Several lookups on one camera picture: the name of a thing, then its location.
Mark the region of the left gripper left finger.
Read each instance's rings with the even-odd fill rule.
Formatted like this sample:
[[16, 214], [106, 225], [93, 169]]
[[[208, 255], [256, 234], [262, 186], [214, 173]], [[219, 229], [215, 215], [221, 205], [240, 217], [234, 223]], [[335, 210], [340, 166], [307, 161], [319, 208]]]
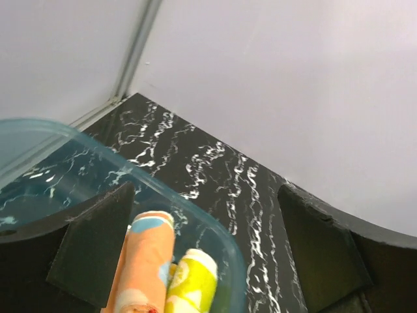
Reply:
[[99, 312], [106, 307], [134, 196], [134, 185], [123, 183], [1, 231], [1, 311]]

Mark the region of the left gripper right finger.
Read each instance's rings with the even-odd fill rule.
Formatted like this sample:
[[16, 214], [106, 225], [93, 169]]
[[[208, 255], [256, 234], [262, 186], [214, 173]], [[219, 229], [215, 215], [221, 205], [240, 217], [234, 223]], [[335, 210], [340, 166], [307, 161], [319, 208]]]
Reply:
[[291, 184], [278, 202], [308, 312], [416, 311], [415, 237]]

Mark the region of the orange blue dotted towel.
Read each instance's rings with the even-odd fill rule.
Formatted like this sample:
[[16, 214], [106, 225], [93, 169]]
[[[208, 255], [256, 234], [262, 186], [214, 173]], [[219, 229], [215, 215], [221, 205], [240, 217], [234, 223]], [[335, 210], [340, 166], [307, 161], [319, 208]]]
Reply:
[[126, 232], [108, 303], [101, 311], [163, 312], [174, 243], [171, 214], [138, 214]]

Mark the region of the blue transparent plastic bin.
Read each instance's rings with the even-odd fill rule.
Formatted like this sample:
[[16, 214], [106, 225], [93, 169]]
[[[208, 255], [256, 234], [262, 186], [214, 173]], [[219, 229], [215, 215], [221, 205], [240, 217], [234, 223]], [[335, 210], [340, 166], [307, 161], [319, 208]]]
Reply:
[[231, 234], [212, 216], [92, 137], [61, 123], [39, 119], [1, 121], [1, 302], [8, 289], [46, 276], [40, 255], [46, 233], [67, 225], [82, 209], [101, 212], [108, 199], [121, 210], [95, 218], [110, 253], [99, 265], [99, 283], [115, 266], [121, 229], [138, 213], [160, 209], [175, 219], [174, 258], [189, 248], [218, 264], [219, 284], [211, 310], [243, 312], [245, 266]]

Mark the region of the yellow white patterned towel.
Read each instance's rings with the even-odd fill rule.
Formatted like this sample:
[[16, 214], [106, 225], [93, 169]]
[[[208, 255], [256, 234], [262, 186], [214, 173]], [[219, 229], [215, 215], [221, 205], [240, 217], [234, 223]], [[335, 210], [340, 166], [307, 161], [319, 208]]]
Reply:
[[218, 266], [206, 252], [191, 248], [169, 284], [165, 312], [209, 312], [218, 284]]

